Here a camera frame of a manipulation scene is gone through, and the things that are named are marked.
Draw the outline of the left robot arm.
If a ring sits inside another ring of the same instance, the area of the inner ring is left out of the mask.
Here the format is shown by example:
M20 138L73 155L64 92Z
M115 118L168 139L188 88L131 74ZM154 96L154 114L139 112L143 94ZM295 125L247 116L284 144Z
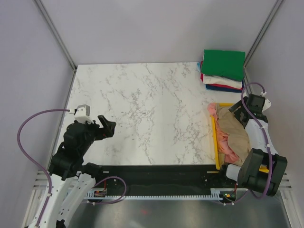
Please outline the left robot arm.
M66 128L64 140L51 159L49 179L30 228L67 228L87 192L104 182L97 165L83 168L84 155L94 141L113 137L116 122L98 116L100 124L89 117L76 119Z

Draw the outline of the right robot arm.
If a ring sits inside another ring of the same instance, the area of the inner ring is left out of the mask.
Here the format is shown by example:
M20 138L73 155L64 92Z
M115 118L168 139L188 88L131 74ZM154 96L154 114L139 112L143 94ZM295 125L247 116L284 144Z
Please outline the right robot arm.
M265 100L250 94L229 108L244 127L251 148L241 166L225 163L221 167L224 171L218 174L217 179L223 187L236 181L239 187L262 193L263 196L274 196L279 188L287 159L277 153L271 142L268 119L262 113Z

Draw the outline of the beige t shirt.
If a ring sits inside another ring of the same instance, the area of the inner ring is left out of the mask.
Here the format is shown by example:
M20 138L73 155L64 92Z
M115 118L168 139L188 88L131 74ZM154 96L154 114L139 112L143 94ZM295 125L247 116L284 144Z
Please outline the beige t shirt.
M233 164L242 166L250 151L248 134L234 114L229 111L229 107L217 107L217 112L222 131L228 134L228 145L239 157L239 160Z

